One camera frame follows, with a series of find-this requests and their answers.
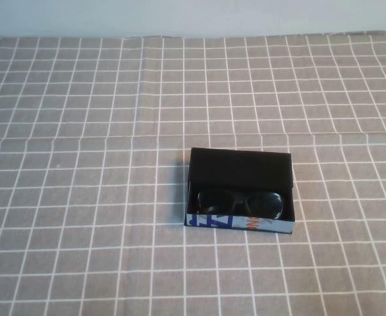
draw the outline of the gray tablecloth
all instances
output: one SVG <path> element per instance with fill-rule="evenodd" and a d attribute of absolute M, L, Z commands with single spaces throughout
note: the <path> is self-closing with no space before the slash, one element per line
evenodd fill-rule
<path fill-rule="evenodd" d="M 292 153 L 292 235 L 185 228 L 190 148 Z M 0 38 L 1 315 L 386 316 L 386 33 Z"/>

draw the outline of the white wall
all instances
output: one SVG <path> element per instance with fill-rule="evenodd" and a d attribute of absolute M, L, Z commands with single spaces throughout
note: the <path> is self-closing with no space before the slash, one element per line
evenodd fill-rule
<path fill-rule="evenodd" d="M 0 36 L 258 36 L 386 30 L 386 0 L 0 0 Z"/>

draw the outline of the sunglasses lens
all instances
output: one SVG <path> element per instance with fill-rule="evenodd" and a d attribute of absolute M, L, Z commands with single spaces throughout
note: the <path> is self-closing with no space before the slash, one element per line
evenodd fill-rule
<path fill-rule="evenodd" d="M 204 190 L 198 194 L 199 212 L 203 214 L 230 213 L 233 208 L 233 197 L 221 190 Z"/>
<path fill-rule="evenodd" d="M 248 208 L 253 216 L 277 219 L 283 210 L 283 200 L 279 194 L 261 192 L 251 194 L 247 199 Z"/>

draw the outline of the checkered tablecloth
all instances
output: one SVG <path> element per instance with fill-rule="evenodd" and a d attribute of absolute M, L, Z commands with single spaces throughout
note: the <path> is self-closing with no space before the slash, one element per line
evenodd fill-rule
<path fill-rule="evenodd" d="M 184 227 L 190 148 L 292 153 L 292 235 Z M 386 32 L 0 38 L 0 316 L 386 316 Z"/>

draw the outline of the black sunglasses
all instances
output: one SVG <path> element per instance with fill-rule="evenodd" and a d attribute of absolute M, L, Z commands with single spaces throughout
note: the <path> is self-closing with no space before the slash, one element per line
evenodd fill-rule
<path fill-rule="evenodd" d="M 250 217 L 278 219 L 283 211 L 283 199 L 275 192 L 244 194 L 220 189 L 202 190 L 198 194 L 199 214 L 231 215 L 238 204 Z"/>

